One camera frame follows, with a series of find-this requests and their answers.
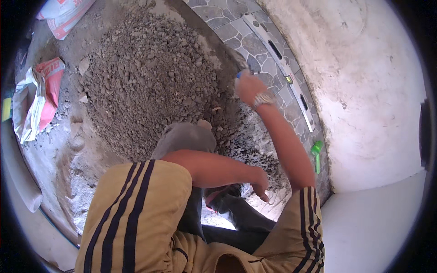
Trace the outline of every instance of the man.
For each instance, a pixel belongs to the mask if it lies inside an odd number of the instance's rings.
[[[110,168],[88,211],[75,272],[322,272],[322,216],[313,167],[262,82],[244,71],[240,99],[262,118],[292,197],[275,223],[240,197],[265,202],[266,173],[211,153],[213,134],[173,124],[151,160]],[[236,231],[200,224],[201,198]]]

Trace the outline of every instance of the silver watch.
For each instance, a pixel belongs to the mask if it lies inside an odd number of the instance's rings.
[[[262,104],[274,104],[275,97],[270,91],[259,93],[255,96],[252,108],[256,110]]]

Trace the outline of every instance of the cement bag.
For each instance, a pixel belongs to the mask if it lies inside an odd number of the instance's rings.
[[[37,15],[58,40],[63,40],[95,0],[48,0]]]
[[[35,140],[53,119],[65,64],[60,58],[29,68],[12,97],[14,131],[20,143]]]

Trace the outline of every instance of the yellow shirt with black stripes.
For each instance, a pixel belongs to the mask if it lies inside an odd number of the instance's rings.
[[[75,272],[213,273],[225,256],[237,258],[248,273],[323,272],[322,216],[314,188],[293,193],[251,255],[176,230],[191,187],[189,172],[174,163],[150,160],[110,168],[91,202]]]

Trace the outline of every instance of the green rubber mallet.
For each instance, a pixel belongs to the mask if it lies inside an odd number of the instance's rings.
[[[318,140],[311,148],[311,153],[316,156],[316,173],[320,173],[320,151],[322,150],[323,142]]]

